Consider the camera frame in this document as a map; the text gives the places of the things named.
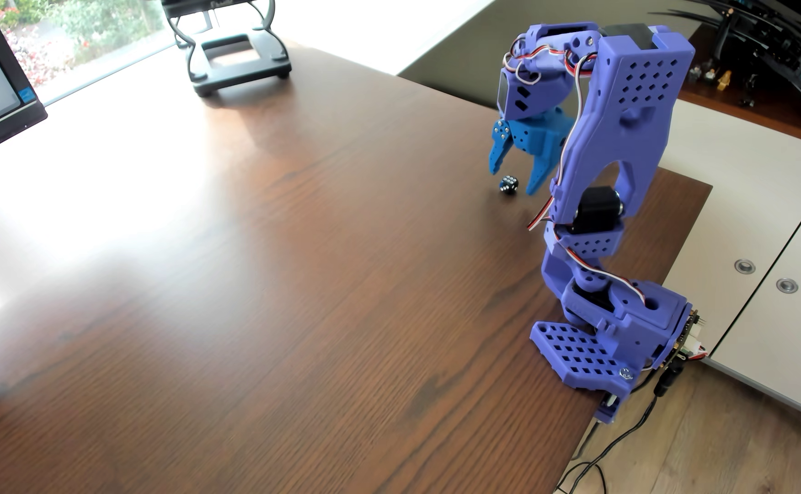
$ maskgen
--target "wooden floor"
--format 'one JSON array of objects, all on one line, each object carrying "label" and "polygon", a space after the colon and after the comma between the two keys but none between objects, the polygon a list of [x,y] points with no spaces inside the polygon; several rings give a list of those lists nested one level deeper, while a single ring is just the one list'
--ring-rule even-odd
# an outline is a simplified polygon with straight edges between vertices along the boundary
[{"label": "wooden floor", "polygon": [[[614,424],[600,425],[583,457],[569,467],[599,455],[633,426],[653,399],[652,386],[633,395]],[[599,464],[611,494],[801,494],[801,413],[694,363],[658,400],[645,425]],[[576,475],[562,488],[570,489]],[[574,494],[601,492],[593,469]]]}]

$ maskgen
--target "black stand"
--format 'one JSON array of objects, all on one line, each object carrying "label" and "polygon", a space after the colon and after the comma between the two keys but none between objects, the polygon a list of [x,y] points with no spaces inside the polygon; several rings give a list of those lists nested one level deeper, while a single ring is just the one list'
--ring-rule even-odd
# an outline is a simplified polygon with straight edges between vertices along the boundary
[{"label": "black stand", "polygon": [[[275,17],[276,3],[270,0],[270,9],[263,13],[252,2],[235,0],[224,2],[223,6],[249,4],[260,15],[261,25],[244,32],[226,32],[218,29],[206,29],[196,34],[185,34],[178,29],[177,20],[181,16],[196,12],[208,11],[212,8],[211,0],[180,0],[172,2],[164,0],[163,10],[169,26],[175,36],[184,43],[177,42],[180,48],[187,51],[187,74],[193,83],[193,89],[200,97],[208,97],[214,91],[228,86],[247,83],[273,75],[287,78],[291,73],[291,61],[288,58],[285,43],[272,31],[272,20]],[[206,54],[207,50],[227,47],[240,42],[248,42],[257,51],[256,60],[237,62],[229,66],[213,67]]]}]

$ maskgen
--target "glass window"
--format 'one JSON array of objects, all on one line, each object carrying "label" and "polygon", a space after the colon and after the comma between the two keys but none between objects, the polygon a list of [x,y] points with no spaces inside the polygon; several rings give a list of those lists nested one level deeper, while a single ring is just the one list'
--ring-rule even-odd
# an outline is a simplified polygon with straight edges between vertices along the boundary
[{"label": "glass window", "polygon": [[174,41],[159,0],[0,0],[0,27],[46,103]]}]

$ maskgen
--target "desk surface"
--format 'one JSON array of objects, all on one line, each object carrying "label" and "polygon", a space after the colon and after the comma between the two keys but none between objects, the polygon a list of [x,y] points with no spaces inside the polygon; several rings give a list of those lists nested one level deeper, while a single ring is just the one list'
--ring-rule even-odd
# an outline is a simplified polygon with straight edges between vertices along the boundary
[{"label": "desk surface", "polygon": [[[494,112],[291,56],[204,102],[168,50],[0,146],[0,493],[558,479],[599,394],[529,342],[544,197],[497,192]],[[661,281],[709,189],[660,170],[608,268]]]}]

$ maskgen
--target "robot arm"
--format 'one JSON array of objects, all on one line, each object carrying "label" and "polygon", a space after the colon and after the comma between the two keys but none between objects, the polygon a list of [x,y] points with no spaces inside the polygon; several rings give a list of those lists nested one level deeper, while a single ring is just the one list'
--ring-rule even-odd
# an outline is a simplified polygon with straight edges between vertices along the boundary
[{"label": "robot arm", "polygon": [[[595,414],[606,423],[641,372],[704,356],[691,335],[699,317],[686,298],[610,274],[599,261],[616,252],[624,219],[641,206],[693,55],[689,42],[666,27],[578,23],[533,26],[505,56],[491,170],[508,152],[508,140],[535,154],[529,188],[556,161],[560,166],[550,200],[529,229],[547,220],[542,275],[570,323],[537,322],[531,339],[562,382],[606,391]],[[555,106],[573,87],[580,98],[586,75],[589,94],[584,106],[579,102],[578,119],[559,125],[558,117],[567,117]],[[533,129],[543,147],[530,144]],[[614,162],[620,166],[614,186],[591,186]]]}]

